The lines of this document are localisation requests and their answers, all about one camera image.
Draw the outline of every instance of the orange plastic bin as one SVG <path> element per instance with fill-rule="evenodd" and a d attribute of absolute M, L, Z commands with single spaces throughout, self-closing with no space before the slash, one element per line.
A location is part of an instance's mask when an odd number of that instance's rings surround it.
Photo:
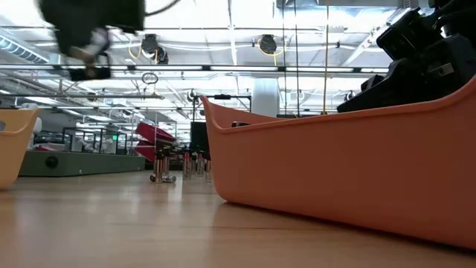
<path fill-rule="evenodd" d="M 302 119 L 202 101 L 223 199 L 476 249 L 476 78 L 435 101 Z"/>
<path fill-rule="evenodd" d="M 0 189 L 18 177 L 39 110 L 0 109 Z"/>

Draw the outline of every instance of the cable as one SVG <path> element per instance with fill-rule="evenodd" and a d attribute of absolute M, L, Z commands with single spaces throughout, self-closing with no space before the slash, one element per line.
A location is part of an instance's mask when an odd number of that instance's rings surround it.
<path fill-rule="evenodd" d="M 283 21 L 283 47 L 285 48 L 286 47 L 286 41 L 284 39 L 284 28 L 285 28 L 285 23 L 284 23 L 284 12 L 281 12 L 281 16 L 282 16 L 282 21 Z M 283 61 L 284 61 L 284 67 L 285 67 L 285 70 L 284 70 L 284 115 L 287 115 L 288 114 L 288 72 L 287 72 L 287 65 L 286 65 L 286 54 L 284 54 L 284 57 L 283 57 Z"/>
<path fill-rule="evenodd" d="M 326 23 L 326 67 L 324 69 L 324 96 L 323 96 L 323 112 L 326 114 L 327 99 L 327 67 L 329 66 L 329 5 L 327 5 L 327 23 Z"/>
<path fill-rule="evenodd" d="M 168 5 L 166 5 L 165 7 L 161 8 L 159 10 L 153 11 L 151 13 L 146 13 L 145 17 L 154 16 L 154 15 L 157 15 L 159 13 L 165 12 L 165 11 L 169 10 L 170 8 L 175 7 L 175 5 L 178 4 L 179 2 L 180 2 L 180 0 L 173 0 Z"/>
<path fill-rule="evenodd" d="M 299 89 L 299 48 L 298 48 L 298 9 L 295 1 L 295 39 L 296 39 L 296 88 L 297 88 L 297 117 L 300 118 L 300 89 Z"/>

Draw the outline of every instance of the red object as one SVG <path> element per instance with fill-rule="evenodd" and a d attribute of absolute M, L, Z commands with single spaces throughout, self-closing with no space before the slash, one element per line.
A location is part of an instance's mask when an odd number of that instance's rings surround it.
<path fill-rule="evenodd" d="M 134 148 L 137 153 L 140 153 L 147 160 L 154 162 L 155 160 L 155 150 L 154 144 L 145 140 L 140 140 L 137 146 Z"/>
<path fill-rule="evenodd" d="M 156 134 L 155 136 L 157 137 L 157 140 L 161 142 L 172 144 L 176 141 L 176 139 L 166 131 L 163 131 L 159 128 L 154 128 L 154 126 L 145 123 L 140 123 L 137 126 L 135 132 L 152 143 L 155 143 L 154 134 Z"/>
<path fill-rule="evenodd" d="M 173 144 L 176 141 L 176 139 L 166 131 L 145 123 L 140 123 L 135 132 L 146 140 L 140 140 L 134 150 L 151 162 L 155 160 L 154 145 L 156 141 L 159 144 L 167 145 Z"/>

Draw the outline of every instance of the ventilation duct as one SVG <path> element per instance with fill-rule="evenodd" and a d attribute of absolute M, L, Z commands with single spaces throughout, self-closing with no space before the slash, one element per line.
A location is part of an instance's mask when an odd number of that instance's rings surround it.
<path fill-rule="evenodd" d="M 46 64 L 48 60 L 17 42 L 0 35 L 0 49 L 35 64 Z"/>

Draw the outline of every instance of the metal cylinder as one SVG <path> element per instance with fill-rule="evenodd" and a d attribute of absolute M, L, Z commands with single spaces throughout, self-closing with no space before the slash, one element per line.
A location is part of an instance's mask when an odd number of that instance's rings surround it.
<path fill-rule="evenodd" d="M 211 160 L 207 161 L 207 168 L 205 169 L 205 179 L 207 182 L 211 182 Z"/>
<path fill-rule="evenodd" d="M 164 153 L 159 150 L 155 157 L 155 182 L 161 183 L 164 177 Z"/>
<path fill-rule="evenodd" d="M 191 165 L 191 169 L 192 169 L 192 176 L 195 176 L 196 175 L 196 153 L 192 153 L 192 165 Z"/>
<path fill-rule="evenodd" d="M 192 179 L 192 159 L 190 150 L 185 150 L 184 152 L 184 166 L 182 170 L 182 176 L 184 180 Z"/>
<path fill-rule="evenodd" d="M 169 176 L 170 171 L 170 149 L 164 150 L 164 175 Z"/>
<path fill-rule="evenodd" d="M 203 152 L 199 152 L 199 156 L 197 157 L 196 174 L 200 178 L 203 178 L 205 175 L 205 159 L 203 158 Z"/>

